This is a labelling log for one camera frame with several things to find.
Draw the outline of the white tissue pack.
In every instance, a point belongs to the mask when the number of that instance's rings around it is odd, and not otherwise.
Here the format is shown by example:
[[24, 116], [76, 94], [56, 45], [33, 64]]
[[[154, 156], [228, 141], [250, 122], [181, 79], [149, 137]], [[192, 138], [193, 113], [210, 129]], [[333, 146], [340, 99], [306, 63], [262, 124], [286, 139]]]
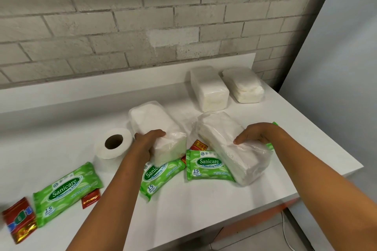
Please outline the white tissue pack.
[[264, 97], [261, 80], [250, 68], [225, 69], [222, 79], [239, 103], [259, 103]]
[[235, 138], [244, 128], [225, 112], [206, 112], [198, 117], [197, 133], [214, 149], [235, 181], [245, 187], [269, 166], [273, 152], [260, 141], [236, 145]]
[[180, 159], [186, 153], [187, 134], [157, 101], [150, 101], [129, 111], [130, 124], [135, 133], [146, 134], [151, 130], [163, 130], [153, 146], [151, 163], [160, 167]]
[[215, 68], [192, 68], [190, 83], [201, 111], [214, 112], [227, 108], [230, 92]]

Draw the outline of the small red foil sachet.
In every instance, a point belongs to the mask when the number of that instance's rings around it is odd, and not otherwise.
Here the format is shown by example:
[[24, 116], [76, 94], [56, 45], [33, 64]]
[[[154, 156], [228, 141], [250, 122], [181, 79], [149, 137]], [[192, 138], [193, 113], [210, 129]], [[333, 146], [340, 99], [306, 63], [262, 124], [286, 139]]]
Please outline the small red foil sachet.
[[81, 198], [82, 209], [85, 209], [96, 203], [101, 198], [100, 189], [97, 188]]

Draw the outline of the white toilet paper roll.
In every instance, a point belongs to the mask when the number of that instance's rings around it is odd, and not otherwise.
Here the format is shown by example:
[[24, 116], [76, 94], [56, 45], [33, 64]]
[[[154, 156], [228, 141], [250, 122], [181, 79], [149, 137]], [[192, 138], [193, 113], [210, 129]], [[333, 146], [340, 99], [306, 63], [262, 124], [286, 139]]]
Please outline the white toilet paper roll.
[[133, 143], [133, 136], [127, 128], [114, 128], [94, 143], [95, 168], [101, 172], [115, 172]]

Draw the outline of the green wet wipes packet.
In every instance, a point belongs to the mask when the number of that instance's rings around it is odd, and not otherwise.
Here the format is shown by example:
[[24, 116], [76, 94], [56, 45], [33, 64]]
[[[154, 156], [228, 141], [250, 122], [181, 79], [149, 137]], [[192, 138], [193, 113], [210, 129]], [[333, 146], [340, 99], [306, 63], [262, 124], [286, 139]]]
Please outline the green wet wipes packet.
[[160, 167], [151, 162], [144, 166], [140, 193], [150, 201], [152, 196], [158, 192], [168, 181], [180, 172], [184, 171], [186, 163], [182, 159], [176, 159], [163, 164]]
[[[272, 124], [274, 124], [274, 125], [276, 125], [276, 126], [279, 126], [275, 121], [272, 122]], [[272, 145], [272, 143], [267, 143], [266, 146], [267, 146], [267, 148], [270, 149], [271, 151], [274, 151], [274, 150], [275, 150], [274, 147], [273, 147], [273, 145]]]
[[186, 151], [186, 175], [188, 181], [214, 179], [236, 182], [216, 152], [206, 150]]
[[90, 192], [102, 187], [103, 183], [94, 165], [86, 162], [44, 189], [33, 193], [38, 228], [45, 226]]

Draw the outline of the large red foil sachet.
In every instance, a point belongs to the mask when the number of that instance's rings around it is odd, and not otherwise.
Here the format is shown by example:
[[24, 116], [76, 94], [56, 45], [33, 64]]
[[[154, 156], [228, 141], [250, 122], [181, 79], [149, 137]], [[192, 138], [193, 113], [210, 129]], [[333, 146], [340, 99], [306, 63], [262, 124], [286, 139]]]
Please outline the large red foil sachet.
[[15, 244], [30, 236], [37, 228], [37, 219], [26, 197], [1, 212], [7, 229]]

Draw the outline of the person's left hand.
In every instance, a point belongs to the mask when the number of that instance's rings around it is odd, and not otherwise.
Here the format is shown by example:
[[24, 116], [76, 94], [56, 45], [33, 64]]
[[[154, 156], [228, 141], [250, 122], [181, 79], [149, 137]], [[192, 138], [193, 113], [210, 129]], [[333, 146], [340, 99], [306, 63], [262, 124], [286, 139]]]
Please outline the person's left hand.
[[146, 134], [136, 133], [135, 140], [131, 145], [129, 154], [132, 156], [132, 159], [136, 160], [140, 164], [147, 163], [151, 155], [154, 153], [154, 148], [147, 150], [146, 147]]

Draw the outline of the person's left forearm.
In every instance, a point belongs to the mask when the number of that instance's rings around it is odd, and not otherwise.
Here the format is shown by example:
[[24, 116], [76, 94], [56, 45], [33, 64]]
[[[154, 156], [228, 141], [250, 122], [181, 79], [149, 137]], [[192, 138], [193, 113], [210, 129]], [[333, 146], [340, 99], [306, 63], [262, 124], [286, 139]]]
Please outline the person's left forearm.
[[149, 157], [135, 140], [66, 251], [123, 251]]

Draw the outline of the person's right forearm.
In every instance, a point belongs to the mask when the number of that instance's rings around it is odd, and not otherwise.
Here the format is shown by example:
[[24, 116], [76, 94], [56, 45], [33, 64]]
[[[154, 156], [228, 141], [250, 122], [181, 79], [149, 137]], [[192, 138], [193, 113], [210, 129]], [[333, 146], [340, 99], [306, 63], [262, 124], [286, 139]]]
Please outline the person's right forearm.
[[263, 136], [333, 249], [377, 251], [377, 204], [279, 126]]

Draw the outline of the person's right hand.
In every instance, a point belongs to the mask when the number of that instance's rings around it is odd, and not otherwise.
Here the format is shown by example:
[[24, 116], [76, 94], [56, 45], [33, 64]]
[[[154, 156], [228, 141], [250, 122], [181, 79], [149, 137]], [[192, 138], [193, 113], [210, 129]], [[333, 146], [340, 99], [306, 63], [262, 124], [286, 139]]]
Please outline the person's right hand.
[[272, 123], [256, 123], [248, 125], [233, 141], [239, 145], [247, 141], [260, 141], [263, 144], [272, 143], [279, 135], [281, 128]]

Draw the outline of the orange cabinet front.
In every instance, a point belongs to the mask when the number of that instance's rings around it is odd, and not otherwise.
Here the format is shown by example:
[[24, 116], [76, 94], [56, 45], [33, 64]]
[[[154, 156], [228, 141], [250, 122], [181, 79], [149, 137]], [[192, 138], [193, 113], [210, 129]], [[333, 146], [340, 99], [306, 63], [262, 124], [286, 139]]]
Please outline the orange cabinet front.
[[259, 212], [255, 215], [248, 216], [245, 219], [240, 219], [232, 224], [226, 225], [220, 230], [220, 232], [215, 237], [212, 243], [225, 239], [241, 231], [247, 230], [263, 222], [266, 222], [267, 220], [270, 220], [272, 217], [274, 217], [278, 213], [281, 213], [281, 211], [283, 211], [285, 208], [290, 207], [292, 204], [296, 203], [297, 201], [299, 201], [299, 197], [289, 200], [287, 202], [284, 202], [278, 206], [272, 207], [265, 211]]

